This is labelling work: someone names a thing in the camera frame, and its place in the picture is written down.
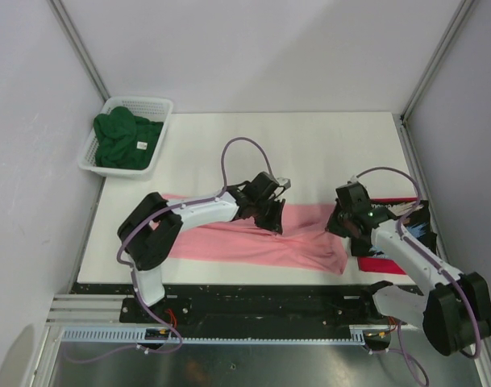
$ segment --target pink towel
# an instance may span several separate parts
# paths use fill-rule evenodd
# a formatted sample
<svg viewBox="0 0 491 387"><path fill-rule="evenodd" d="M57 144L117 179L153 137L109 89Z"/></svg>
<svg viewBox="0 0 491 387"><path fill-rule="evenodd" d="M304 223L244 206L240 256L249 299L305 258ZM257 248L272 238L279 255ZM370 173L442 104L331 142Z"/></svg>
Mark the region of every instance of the pink towel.
<svg viewBox="0 0 491 387"><path fill-rule="evenodd" d="M329 204L286 204L283 235L256 227L253 218L193 228L179 234L169 256L342 274L347 253L339 237L324 231L333 208Z"/></svg>

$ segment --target plastic basket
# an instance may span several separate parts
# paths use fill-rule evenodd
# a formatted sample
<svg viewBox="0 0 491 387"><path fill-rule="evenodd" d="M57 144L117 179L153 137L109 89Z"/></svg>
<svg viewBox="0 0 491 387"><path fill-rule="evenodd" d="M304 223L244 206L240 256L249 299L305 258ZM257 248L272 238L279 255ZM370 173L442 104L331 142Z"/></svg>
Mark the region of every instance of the plastic basket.
<svg viewBox="0 0 491 387"><path fill-rule="evenodd" d="M94 129L91 129L91 133L78 157L78 166L81 169L92 171L105 177L126 177L136 180L149 180L152 178L152 174L156 168L161 144L163 143L166 131L168 130L173 103L172 101L163 98L112 97L107 100L101 113L109 114L117 106L125 106L134 115L145 117L151 121L164 123L150 164L146 169L141 170L98 167L94 160L94 155L98 149L98 140L97 136L94 134Z"/></svg>

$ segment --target gray floor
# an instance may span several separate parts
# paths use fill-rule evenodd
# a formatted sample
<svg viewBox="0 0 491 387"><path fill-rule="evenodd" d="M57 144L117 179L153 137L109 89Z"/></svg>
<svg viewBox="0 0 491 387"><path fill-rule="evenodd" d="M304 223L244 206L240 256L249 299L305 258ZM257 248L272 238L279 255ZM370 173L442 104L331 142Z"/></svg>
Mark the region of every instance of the gray floor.
<svg viewBox="0 0 491 387"><path fill-rule="evenodd" d="M481 386L475 364L435 352L418 332L403 332L407 350L424 366L431 386ZM87 359L121 344L64 343L68 354ZM393 338L393 347L397 346ZM305 345L185 345L171 355L135 350L92 364L71 364L61 357L56 387L290 387L416 386L397 354L370 356L361 347Z"/></svg>

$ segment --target green cloth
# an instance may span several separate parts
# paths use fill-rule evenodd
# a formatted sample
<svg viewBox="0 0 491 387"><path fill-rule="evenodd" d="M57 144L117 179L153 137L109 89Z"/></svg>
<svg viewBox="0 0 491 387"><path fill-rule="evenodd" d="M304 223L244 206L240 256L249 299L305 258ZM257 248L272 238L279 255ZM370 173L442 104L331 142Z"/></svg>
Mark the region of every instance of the green cloth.
<svg viewBox="0 0 491 387"><path fill-rule="evenodd" d="M163 123L134 116L126 107L115 107L109 114L94 119L98 167L145 169L156 149Z"/></svg>

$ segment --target robotic arm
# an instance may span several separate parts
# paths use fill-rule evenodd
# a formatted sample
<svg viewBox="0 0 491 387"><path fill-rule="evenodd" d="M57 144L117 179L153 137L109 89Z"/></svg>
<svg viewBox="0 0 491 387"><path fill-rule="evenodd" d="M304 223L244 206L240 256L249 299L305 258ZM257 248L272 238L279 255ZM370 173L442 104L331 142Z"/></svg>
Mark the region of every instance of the robotic arm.
<svg viewBox="0 0 491 387"><path fill-rule="evenodd" d="M390 282L378 282L364 295L373 312L423 329L431 345L445 356L476 342L475 324L481 339L491 336L489 288L482 276L465 275L430 252L404 227L398 227L397 218L388 209L374 207L359 182L343 185L336 193L337 203L327 231L379 247L422 292L417 295ZM461 299L459 287L468 305ZM475 324L468 308L476 318Z"/></svg>
<svg viewBox="0 0 491 387"><path fill-rule="evenodd" d="M282 234L285 199L278 198L289 187L289 179L275 179L262 172L252 181L229 185L220 193L204 197L166 200L157 192L147 195L118 229L123 242L151 214L165 209L126 248L144 303L151 306L164 297L160 265L181 232L204 224L253 217L259 228Z"/></svg>

